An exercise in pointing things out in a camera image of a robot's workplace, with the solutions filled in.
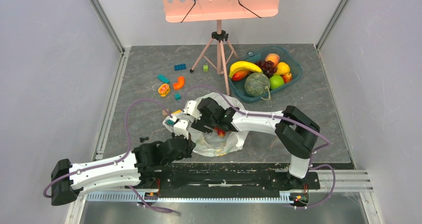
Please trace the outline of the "yellow banana fake fruit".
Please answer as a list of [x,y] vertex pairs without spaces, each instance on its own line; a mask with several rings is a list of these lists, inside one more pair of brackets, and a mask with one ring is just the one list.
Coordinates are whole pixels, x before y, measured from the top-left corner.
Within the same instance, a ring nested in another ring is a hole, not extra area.
[[263,73],[262,69],[254,63],[248,61],[237,61],[231,64],[229,68],[229,77],[232,78],[236,72],[247,70],[255,73]]

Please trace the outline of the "yellow pear fake fruit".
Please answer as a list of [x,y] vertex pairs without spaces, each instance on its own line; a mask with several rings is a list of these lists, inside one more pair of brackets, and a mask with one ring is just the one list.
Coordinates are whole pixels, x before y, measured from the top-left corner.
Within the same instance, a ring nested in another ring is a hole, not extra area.
[[279,62],[276,68],[277,68],[277,71],[274,73],[274,75],[283,76],[290,73],[291,71],[290,66],[285,62]]

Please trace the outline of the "red cherry fruit cluster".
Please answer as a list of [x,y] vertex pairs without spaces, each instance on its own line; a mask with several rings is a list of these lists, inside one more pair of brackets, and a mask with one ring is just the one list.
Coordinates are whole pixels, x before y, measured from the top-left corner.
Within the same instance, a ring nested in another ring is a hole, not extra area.
[[217,132],[218,137],[220,137],[220,138],[224,138],[224,137],[225,137],[226,132],[225,132],[224,130],[219,129],[219,128],[217,128],[217,127],[215,127],[214,129],[215,129],[215,131]]

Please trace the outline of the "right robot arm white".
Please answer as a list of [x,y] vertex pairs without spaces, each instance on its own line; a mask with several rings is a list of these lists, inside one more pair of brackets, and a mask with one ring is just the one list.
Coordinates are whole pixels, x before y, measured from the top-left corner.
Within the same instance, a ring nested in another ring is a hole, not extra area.
[[312,151],[318,139],[320,127],[295,106],[287,106],[278,112],[251,112],[231,104],[226,108],[213,98],[203,98],[196,105],[197,114],[192,128],[210,133],[213,128],[223,131],[254,131],[275,135],[291,155],[288,183],[293,188],[302,187],[307,174]]

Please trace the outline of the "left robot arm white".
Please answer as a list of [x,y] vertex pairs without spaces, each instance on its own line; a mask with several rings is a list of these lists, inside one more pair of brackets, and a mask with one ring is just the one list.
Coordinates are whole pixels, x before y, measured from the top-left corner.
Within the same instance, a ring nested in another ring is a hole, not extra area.
[[190,137],[173,136],[166,141],[144,143],[129,153],[88,163],[58,161],[51,172],[51,205],[74,202],[79,195],[107,188],[140,186],[150,188],[160,172],[169,169],[173,161],[192,156],[196,144]]

